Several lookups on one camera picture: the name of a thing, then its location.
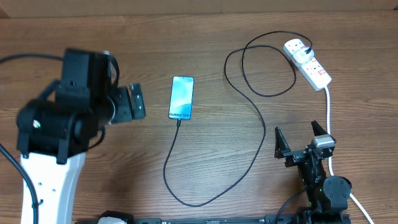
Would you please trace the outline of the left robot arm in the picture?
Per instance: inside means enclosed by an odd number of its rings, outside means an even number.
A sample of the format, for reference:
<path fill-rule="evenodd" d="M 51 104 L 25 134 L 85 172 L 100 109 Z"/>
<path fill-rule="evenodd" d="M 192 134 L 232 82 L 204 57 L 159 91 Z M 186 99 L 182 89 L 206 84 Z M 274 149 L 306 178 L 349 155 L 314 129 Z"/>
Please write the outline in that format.
<path fill-rule="evenodd" d="M 67 49 L 61 79 L 30 100 L 17 116 L 17 149 L 28 175 L 22 223 L 70 223 L 86 153 L 106 126 L 146 115 L 141 86 L 119 86 L 108 53 Z"/>

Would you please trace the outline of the blue Galaxy smartphone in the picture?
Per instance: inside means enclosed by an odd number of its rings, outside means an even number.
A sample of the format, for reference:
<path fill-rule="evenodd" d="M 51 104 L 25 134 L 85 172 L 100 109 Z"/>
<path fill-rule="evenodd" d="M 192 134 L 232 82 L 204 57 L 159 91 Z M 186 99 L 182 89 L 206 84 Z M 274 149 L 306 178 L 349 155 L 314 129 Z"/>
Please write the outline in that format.
<path fill-rule="evenodd" d="M 191 119 L 194 83 L 193 77 L 173 77 L 169 105 L 170 119 Z"/>

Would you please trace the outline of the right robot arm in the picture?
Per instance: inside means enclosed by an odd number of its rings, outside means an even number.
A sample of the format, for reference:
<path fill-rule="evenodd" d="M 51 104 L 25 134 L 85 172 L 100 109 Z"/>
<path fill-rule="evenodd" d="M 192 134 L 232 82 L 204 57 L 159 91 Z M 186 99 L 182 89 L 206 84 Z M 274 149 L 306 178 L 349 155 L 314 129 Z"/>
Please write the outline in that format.
<path fill-rule="evenodd" d="M 279 209 L 276 223 L 350 223 L 343 212 L 348 208 L 352 183 L 338 175 L 327 176 L 322 161 L 329 159 L 335 150 L 336 140 L 316 121 L 311 122 L 314 138 L 304 149 L 292 151 L 280 128 L 275 128 L 275 153 L 277 159 L 285 159 L 286 167 L 297 167 L 303 182 L 303 190 L 292 196 Z M 293 215 L 281 217 L 284 208 L 294 199 L 307 194 L 308 207 L 302 207 Z"/>

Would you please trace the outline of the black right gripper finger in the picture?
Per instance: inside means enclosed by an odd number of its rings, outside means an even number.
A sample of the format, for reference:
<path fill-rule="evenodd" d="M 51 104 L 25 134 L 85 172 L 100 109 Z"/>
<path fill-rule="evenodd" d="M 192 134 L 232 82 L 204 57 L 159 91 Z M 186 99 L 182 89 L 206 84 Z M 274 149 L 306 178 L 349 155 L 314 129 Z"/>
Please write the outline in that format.
<path fill-rule="evenodd" d="M 312 129 L 313 129 L 314 136 L 322 136 L 322 135 L 328 134 L 327 131 L 325 131 L 325 130 L 319 125 L 319 123 L 318 123 L 316 120 L 312 121 L 312 122 L 311 122 L 311 125 L 312 125 Z"/>
<path fill-rule="evenodd" d="M 290 147 L 279 127 L 275 128 L 275 153 L 277 159 L 284 158 L 290 152 Z"/>

